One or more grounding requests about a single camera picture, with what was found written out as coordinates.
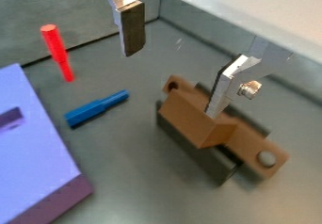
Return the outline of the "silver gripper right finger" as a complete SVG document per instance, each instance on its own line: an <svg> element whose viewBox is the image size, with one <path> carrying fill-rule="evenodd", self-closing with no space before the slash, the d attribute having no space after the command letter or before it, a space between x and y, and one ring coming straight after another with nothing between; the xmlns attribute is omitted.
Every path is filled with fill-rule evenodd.
<svg viewBox="0 0 322 224"><path fill-rule="evenodd" d="M257 80L277 72L289 63L290 56L291 51L257 37L249 50L218 72L205 108L206 115L215 119L238 96L253 99L262 86Z"/></svg>

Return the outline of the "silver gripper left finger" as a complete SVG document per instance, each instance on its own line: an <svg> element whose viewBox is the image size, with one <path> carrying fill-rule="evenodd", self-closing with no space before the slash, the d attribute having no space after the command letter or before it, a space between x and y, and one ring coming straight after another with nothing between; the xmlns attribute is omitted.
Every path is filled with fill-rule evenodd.
<svg viewBox="0 0 322 224"><path fill-rule="evenodd" d="M118 26L122 52L135 54L144 46L144 3L140 0L108 0Z"/></svg>

